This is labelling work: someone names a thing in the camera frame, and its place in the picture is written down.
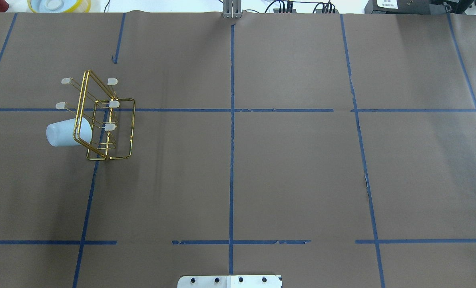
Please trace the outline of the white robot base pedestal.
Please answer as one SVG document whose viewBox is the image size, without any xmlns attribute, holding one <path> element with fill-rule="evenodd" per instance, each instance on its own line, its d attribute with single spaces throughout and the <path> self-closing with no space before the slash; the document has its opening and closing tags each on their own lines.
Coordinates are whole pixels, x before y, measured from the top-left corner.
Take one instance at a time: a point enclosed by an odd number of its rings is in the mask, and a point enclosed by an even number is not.
<svg viewBox="0 0 476 288">
<path fill-rule="evenodd" d="M 210 275 L 183 276 L 178 288 L 282 288 L 278 275 Z"/>
</svg>

